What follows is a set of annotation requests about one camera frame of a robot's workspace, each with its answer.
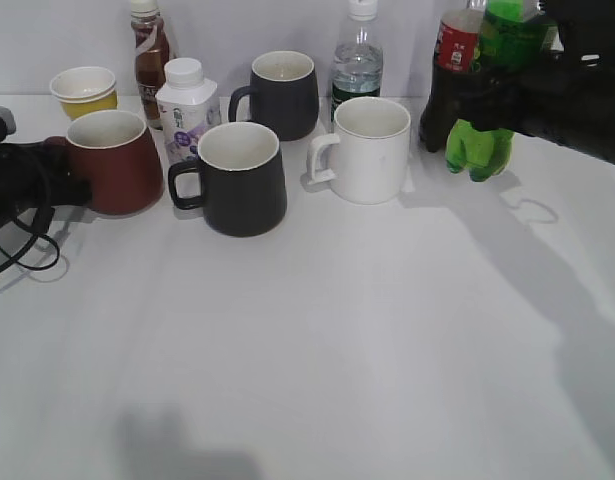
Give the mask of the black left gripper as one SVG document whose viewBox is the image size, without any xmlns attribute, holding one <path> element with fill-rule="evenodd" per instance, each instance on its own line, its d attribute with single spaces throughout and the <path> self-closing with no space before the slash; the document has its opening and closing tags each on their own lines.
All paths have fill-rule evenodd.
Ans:
<svg viewBox="0 0 615 480">
<path fill-rule="evenodd" d="M 23 208 L 88 206 L 91 199 L 89 182 L 70 165 L 65 137 L 0 144 L 0 218 Z"/>
</svg>

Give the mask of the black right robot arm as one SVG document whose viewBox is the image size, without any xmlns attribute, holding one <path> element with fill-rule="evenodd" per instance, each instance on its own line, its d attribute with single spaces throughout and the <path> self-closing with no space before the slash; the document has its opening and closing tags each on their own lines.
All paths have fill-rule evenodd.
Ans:
<svg viewBox="0 0 615 480">
<path fill-rule="evenodd" d="M 615 1 L 489 1 L 467 73 L 449 79 L 449 171 L 499 174 L 515 134 L 615 165 Z"/>
</svg>

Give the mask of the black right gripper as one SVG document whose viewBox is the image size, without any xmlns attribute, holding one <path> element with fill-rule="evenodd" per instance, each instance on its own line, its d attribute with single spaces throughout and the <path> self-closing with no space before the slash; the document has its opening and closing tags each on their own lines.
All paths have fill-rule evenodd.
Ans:
<svg viewBox="0 0 615 480">
<path fill-rule="evenodd" d="M 557 24 L 563 50 L 522 75 L 486 69 L 455 78 L 457 119 L 559 145 L 615 145 L 615 1 L 539 5 Z"/>
</svg>

